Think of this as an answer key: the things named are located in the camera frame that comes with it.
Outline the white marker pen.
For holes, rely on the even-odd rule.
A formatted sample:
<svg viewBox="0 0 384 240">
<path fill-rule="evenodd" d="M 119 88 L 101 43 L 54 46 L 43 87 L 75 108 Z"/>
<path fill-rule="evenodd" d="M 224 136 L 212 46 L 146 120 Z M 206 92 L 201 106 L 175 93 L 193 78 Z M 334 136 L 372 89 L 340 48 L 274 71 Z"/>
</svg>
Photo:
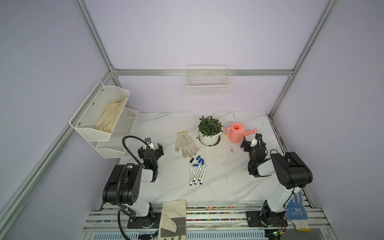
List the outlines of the white marker pen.
<svg viewBox="0 0 384 240">
<path fill-rule="evenodd" d="M 201 171 L 201 168 L 202 168 L 202 165 L 200 164 L 195 172 L 195 175 L 194 175 L 194 178 L 193 178 L 193 183 L 196 185 L 197 184 L 197 181 L 199 179 L 199 176 L 200 176 L 200 171 Z"/>
<path fill-rule="evenodd" d="M 207 168 L 208 168 L 207 165 L 205 165 L 204 168 L 203 168 L 201 179 L 200 179 L 200 185 L 202 185 L 203 182 L 204 182 L 204 178 L 205 178 L 205 175 L 206 175 L 206 172 L 207 172 Z"/>
<path fill-rule="evenodd" d="M 205 169 L 205 165 L 201 165 L 201 168 L 200 168 L 200 171 L 199 171 L 199 174 L 198 174 L 198 178 L 197 178 L 197 182 L 201 181 L 204 169 Z"/>
<path fill-rule="evenodd" d="M 191 166 L 191 168 L 190 168 L 190 182 L 189 182 L 190 186 L 193 185 L 193 179 L 194 179 L 194 167 Z"/>
</svg>

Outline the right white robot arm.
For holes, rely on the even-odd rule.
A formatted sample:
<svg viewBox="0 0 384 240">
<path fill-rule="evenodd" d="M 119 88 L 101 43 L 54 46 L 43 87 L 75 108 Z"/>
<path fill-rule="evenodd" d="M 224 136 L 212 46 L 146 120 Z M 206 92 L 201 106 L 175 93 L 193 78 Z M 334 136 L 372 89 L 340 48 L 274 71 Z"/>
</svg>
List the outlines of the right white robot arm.
<svg viewBox="0 0 384 240">
<path fill-rule="evenodd" d="M 241 148 L 249 153 L 248 172 L 255 178 L 276 175 L 279 183 L 272 195 L 264 201 L 260 211 L 246 212 L 249 227 L 283 227 L 287 223 L 286 208 L 300 189 L 313 181 L 313 174 L 295 152 L 270 153 L 262 134 L 253 140 L 243 138 Z"/>
</svg>

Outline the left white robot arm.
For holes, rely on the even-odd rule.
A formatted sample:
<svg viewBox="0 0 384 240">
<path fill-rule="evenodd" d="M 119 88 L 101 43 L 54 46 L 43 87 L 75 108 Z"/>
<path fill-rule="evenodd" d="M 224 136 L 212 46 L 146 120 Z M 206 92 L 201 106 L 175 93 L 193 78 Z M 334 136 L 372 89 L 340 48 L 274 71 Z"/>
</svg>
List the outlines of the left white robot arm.
<svg viewBox="0 0 384 240">
<path fill-rule="evenodd" d="M 138 150 L 144 166 L 136 164 L 116 165 L 104 187 L 104 203 L 118 206 L 130 214 L 128 228 L 150 228 L 158 224 L 151 203 L 140 196 L 141 183 L 153 183 L 158 177 L 158 159 L 164 155 L 163 146 Z"/>
</svg>

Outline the pink watering can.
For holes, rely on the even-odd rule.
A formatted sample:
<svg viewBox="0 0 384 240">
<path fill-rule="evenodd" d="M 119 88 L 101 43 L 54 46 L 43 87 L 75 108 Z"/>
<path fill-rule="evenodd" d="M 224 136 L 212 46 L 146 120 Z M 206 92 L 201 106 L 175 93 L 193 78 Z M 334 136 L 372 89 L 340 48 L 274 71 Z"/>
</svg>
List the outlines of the pink watering can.
<svg viewBox="0 0 384 240">
<path fill-rule="evenodd" d="M 240 143 L 243 140 L 243 137 L 257 132 L 258 130 L 256 128 L 252 131 L 247 131 L 247 128 L 241 123 L 234 123 L 231 127 L 227 127 L 224 131 L 230 142 L 235 144 Z"/>
</svg>

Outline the white knit work glove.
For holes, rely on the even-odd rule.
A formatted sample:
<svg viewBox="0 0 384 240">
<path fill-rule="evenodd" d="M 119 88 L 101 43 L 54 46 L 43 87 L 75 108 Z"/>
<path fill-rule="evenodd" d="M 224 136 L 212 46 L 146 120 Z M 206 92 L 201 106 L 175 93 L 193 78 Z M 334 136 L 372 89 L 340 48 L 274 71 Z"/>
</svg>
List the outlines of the white knit work glove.
<svg viewBox="0 0 384 240">
<path fill-rule="evenodd" d="M 199 147 L 196 145 L 194 140 L 188 135 L 187 131 L 177 133 L 175 151 L 181 151 L 183 158 L 192 158 L 198 153 L 199 150 Z"/>
</svg>

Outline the green potted plant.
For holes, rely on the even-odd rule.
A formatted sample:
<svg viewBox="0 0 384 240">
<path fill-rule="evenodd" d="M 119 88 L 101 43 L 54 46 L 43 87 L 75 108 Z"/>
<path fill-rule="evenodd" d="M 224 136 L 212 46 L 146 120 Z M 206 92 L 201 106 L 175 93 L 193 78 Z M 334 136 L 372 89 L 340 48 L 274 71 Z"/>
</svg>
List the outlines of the green potted plant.
<svg viewBox="0 0 384 240">
<path fill-rule="evenodd" d="M 198 125 L 199 140 L 205 146 L 215 146 L 219 142 L 220 134 L 223 132 L 223 125 L 212 116 L 200 118 Z"/>
</svg>

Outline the white two-tier mesh rack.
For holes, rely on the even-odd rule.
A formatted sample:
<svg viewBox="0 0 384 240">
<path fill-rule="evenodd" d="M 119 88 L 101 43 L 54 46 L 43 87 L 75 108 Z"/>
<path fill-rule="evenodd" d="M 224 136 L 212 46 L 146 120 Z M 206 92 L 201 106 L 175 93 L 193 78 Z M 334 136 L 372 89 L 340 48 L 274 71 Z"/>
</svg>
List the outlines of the white two-tier mesh rack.
<svg viewBox="0 0 384 240">
<path fill-rule="evenodd" d="M 128 108 L 130 93 L 99 82 L 69 121 L 104 159 L 119 159 L 126 152 L 122 139 L 133 133 L 139 115 Z"/>
</svg>

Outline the beige glove in rack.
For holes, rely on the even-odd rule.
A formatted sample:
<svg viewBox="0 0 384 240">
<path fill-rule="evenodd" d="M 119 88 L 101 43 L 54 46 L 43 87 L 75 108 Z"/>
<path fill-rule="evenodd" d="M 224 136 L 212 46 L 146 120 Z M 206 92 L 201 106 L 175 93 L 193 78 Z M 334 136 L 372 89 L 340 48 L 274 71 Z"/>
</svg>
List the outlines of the beige glove in rack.
<svg viewBox="0 0 384 240">
<path fill-rule="evenodd" d="M 127 97 L 124 97 L 111 100 L 104 108 L 102 115 L 94 126 L 94 129 L 111 134 L 127 99 Z"/>
</svg>

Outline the blue dotted work glove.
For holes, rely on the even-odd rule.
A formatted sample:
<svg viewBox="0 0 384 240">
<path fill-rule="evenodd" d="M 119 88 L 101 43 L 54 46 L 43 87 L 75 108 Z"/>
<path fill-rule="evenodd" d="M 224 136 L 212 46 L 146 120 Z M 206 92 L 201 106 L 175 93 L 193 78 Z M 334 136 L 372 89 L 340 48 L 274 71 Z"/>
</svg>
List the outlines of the blue dotted work glove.
<svg viewBox="0 0 384 240">
<path fill-rule="evenodd" d="M 312 230 L 308 224 L 308 213 L 303 206 L 301 192 L 293 195 L 291 201 L 287 204 L 286 218 L 294 224 L 297 231 L 309 232 Z"/>
</svg>

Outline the beige canvas glove front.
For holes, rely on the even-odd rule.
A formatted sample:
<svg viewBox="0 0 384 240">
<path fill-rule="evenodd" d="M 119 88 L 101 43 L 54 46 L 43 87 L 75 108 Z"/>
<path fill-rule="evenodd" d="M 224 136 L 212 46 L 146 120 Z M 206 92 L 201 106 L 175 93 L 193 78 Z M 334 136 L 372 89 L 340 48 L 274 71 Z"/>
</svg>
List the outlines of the beige canvas glove front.
<svg viewBox="0 0 384 240">
<path fill-rule="evenodd" d="M 186 222 L 185 200 L 164 202 L 159 225 L 159 240 L 186 240 Z"/>
</svg>

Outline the aluminium frame rails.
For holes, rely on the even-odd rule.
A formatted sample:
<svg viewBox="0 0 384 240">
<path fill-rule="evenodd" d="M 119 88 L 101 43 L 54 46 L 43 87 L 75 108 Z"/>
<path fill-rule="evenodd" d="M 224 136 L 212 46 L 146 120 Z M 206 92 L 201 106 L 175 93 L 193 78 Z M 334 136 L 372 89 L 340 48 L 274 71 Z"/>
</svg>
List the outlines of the aluminium frame rails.
<svg viewBox="0 0 384 240">
<path fill-rule="evenodd" d="M 274 103 L 270 116 L 273 117 L 278 108 L 280 107 L 284 97 L 286 96 L 288 89 L 291 87 L 296 75 L 299 73 L 302 65 L 304 64 L 308 54 L 312 50 L 315 42 L 317 41 L 321 31 L 324 29 L 324 26 L 332 12 L 334 11 L 338 1 L 327 1 L 324 9 L 321 11 L 319 19 L 317 20 L 303 50 L 301 51 L 297 62 L 294 65 L 293 69 L 240 69 L 240 70 L 228 70 L 224 72 L 219 69 L 114 69 L 110 58 L 105 50 L 105 47 L 102 43 L 100 35 L 96 29 L 95 23 L 91 17 L 89 9 L 85 1 L 75 1 L 75 6 L 78 9 L 78 12 L 85 23 L 85 26 L 91 36 L 92 41 L 94 42 L 104 64 L 107 66 L 107 71 L 104 74 L 101 82 L 98 83 L 95 88 L 91 91 L 89 96 L 86 98 L 84 103 L 76 111 L 74 119 L 78 120 L 80 115 L 85 113 L 85 108 L 89 106 L 91 100 L 98 95 L 103 87 L 107 85 L 109 81 L 114 81 L 116 86 L 120 85 L 118 80 L 119 76 L 199 76 L 210 78 L 213 76 L 226 75 L 226 76 L 287 76 L 288 79 L 282 88 L 279 96 L 277 97 L 276 102 Z M 28 205 L 30 199 L 33 197 L 36 190 L 44 182 L 47 175 L 50 173 L 52 167 L 55 165 L 63 150 L 66 148 L 71 137 L 76 132 L 76 128 L 69 123 L 63 131 L 60 133 L 58 138 L 51 145 L 49 150 L 45 153 L 36 167 L 33 169 L 31 174 L 21 185 L 19 190 L 15 193 L 13 198 L 9 201 L 7 206 L 1 213 L 1 239 L 4 239 L 14 224 L 17 222 L 18 218 L 21 216 L 26 206 Z"/>
</svg>

